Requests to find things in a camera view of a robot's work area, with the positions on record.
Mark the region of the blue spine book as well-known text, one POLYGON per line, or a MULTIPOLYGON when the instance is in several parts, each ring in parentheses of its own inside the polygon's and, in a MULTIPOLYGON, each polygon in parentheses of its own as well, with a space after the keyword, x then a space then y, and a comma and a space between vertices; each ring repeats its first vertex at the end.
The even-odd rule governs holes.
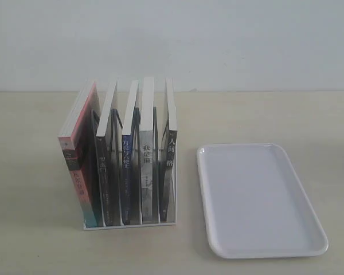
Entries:
POLYGON ((128 100, 124 114, 122 129, 122 219, 124 225, 129 225, 131 220, 131 185, 132 185, 132 152, 133 152, 133 125, 134 110, 137 104, 139 81, 131 82, 128 100))

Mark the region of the grey spine book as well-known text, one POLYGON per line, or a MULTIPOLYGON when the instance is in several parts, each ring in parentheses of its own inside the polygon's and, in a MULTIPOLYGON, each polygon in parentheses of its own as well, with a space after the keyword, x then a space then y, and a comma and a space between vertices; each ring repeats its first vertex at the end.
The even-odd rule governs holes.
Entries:
POLYGON ((145 77, 142 87, 140 111, 140 169, 142 220, 149 223, 153 220, 153 154, 154 154, 154 78, 145 77))

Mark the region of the clear acrylic book rack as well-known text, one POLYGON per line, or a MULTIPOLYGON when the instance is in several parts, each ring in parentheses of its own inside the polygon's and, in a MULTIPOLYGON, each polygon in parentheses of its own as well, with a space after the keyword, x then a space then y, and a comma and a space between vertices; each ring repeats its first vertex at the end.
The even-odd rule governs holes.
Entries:
MULTIPOLYGON (((131 220, 129 225, 123 224, 122 219, 122 129, 124 118, 120 118, 118 111, 118 92, 117 106, 112 109, 112 125, 113 125, 113 143, 112 143, 112 164, 114 165, 115 180, 117 184, 118 203, 116 211, 118 214, 117 223, 113 226, 105 226, 103 221, 103 211, 101 202, 101 225, 98 227, 86 228, 87 230, 101 230, 101 229, 121 229, 121 228, 133 228, 133 227, 145 227, 145 226, 162 226, 172 225, 176 222, 174 214, 167 215, 167 222, 161 222, 160 210, 159 210, 159 177, 160 177, 160 156, 161 150, 158 147, 158 128, 157 128, 157 110, 153 108, 154 118, 154 154, 153 154, 153 220, 149 223, 143 223, 142 220, 142 197, 141 197, 141 169, 140 169, 140 140, 139 140, 139 128, 140 128, 140 111, 142 103, 142 87, 143 82, 139 82, 138 99, 134 110, 134 125, 133 125, 133 152, 132 152, 132 185, 131 185, 131 220)), ((100 114, 104 104, 104 101, 99 101, 100 114)), ((92 125, 94 134, 97 131, 97 125, 99 122, 99 115, 93 115, 92 125)))

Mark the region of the black white spine book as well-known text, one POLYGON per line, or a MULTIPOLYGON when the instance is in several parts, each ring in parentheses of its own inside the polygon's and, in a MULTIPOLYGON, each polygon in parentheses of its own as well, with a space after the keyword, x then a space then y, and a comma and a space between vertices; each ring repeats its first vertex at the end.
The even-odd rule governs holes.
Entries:
POLYGON ((173 186, 173 167, 177 142, 177 110, 171 78, 165 81, 165 125, 161 142, 159 210, 161 222, 167 222, 170 194, 173 186))

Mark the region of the black spine thin book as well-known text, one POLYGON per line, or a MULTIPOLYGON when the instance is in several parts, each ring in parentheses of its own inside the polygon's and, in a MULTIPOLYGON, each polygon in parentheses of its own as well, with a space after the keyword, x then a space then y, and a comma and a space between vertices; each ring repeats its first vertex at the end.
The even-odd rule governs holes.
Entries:
POLYGON ((105 226, 117 223, 117 184, 112 164, 113 125, 112 109, 117 106, 117 80, 110 81, 95 134, 97 167, 101 192, 103 221, 105 226))

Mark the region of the pink red spine book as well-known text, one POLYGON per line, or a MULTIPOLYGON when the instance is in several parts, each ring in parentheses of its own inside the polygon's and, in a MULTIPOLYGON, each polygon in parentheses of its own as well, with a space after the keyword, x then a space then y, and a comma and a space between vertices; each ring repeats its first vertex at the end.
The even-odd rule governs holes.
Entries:
POLYGON ((65 119, 58 141, 83 212, 86 228, 101 225, 93 115, 100 114, 96 82, 88 80, 65 119))

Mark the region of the white plastic tray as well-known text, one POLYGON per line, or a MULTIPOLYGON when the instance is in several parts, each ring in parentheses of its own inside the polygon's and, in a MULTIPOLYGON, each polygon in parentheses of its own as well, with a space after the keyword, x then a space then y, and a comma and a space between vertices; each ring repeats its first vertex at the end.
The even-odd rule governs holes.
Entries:
POLYGON ((206 235, 224 259, 315 257, 329 241, 285 150, 273 143, 197 150, 206 235))

